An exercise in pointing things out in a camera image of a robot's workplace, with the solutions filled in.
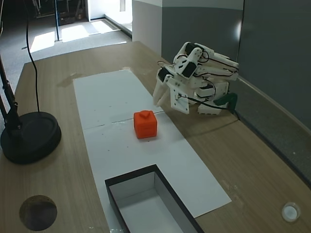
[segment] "white paper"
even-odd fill
[[[111,229],[119,224],[104,181],[153,164],[194,217],[231,202],[169,117],[153,106],[152,96],[132,72],[80,78],[74,80],[74,88],[95,184]],[[142,110],[159,112],[156,138],[136,138],[132,118]]]

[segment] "black box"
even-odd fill
[[[124,233],[204,233],[157,165],[105,184]]]

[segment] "wall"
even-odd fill
[[[309,0],[246,0],[238,61],[242,77],[311,129],[310,12]]]
[[[133,41],[141,41],[157,54],[162,51],[162,1],[133,1]]]
[[[87,0],[89,21],[102,18],[109,11],[120,11],[120,0]]]
[[[243,0],[134,0],[133,40],[172,61],[186,41],[236,60]]]
[[[186,42],[236,60],[243,0],[163,0],[162,56],[172,62]]]

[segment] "red cube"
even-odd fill
[[[153,111],[134,113],[134,129],[138,139],[155,137],[157,134],[157,120]]]

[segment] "black cable cord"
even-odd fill
[[[220,77],[231,77],[232,75],[235,74],[234,72],[232,72],[232,71],[230,71],[230,70],[228,70],[228,71],[231,72],[230,75],[225,75],[225,74],[213,74],[213,73],[207,72],[207,73],[202,73],[202,74],[194,75],[194,77],[201,77],[201,76],[207,75],[207,74],[214,75],[214,76],[220,76]]]
[[[202,57],[203,57],[206,61],[204,61],[204,62],[200,62],[200,63],[206,63],[206,62],[208,62],[208,61],[209,61],[209,54],[208,54],[208,52],[203,51],[203,54],[202,54]]]
[[[36,98],[36,102],[37,102],[37,110],[38,112],[40,112],[40,107],[39,107],[39,97],[38,97],[38,70],[37,67],[35,65],[34,59],[30,53],[30,46],[29,46],[29,12],[26,6],[26,2],[25,0],[23,0],[24,2],[24,6],[25,6],[25,10],[26,10],[26,14],[27,14],[27,26],[26,26],[26,44],[27,44],[27,51],[30,57],[31,62],[33,63],[33,66],[35,68],[35,98]]]
[[[228,66],[228,67],[231,67],[231,68],[234,68],[234,69],[236,69],[237,71],[239,71],[239,69],[238,68],[236,68],[236,67],[234,67],[234,66],[230,66],[230,65],[228,65],[228,64],[226,64],[226,63],[223,63],[223,62],[220,62],[220,61],[217,61],[217,60],[214,60],[214,59],[212,59],[212,58],[209,58],[211,61],[214,61],[214,62],[217,62],[217,63],[220,63],[220,64],[223,64],[223,65],[226,65],[226,66]]]
[[[188,97],[187,99],[189,99],[189,100],[191,100],[191,101],[193,101],[193,102],[196,102],[196,103],[200,103],[200,104],[202,104],[202,105],[204,105],[204,106],[207,106],[207,107],[210,107],[210,108],[220,109],[220,110],[229,110],[228,108],[223,108],[223,107],[213,106],[213,105],[210,105],[210,104],[208,104],[208,103],[205,103],[205,102],[202,102],[202,101],[196,100],[196,99],[194,99],[194,98],[190,98],[190,97]],[[237,111],[236,111],[236,110],[234,110],[234,113],[235,113],[235,115],[237,116],[238,120],[239,120],[239,121],[241,121],[241,119],[240,119],[240,115],[237,113]]]

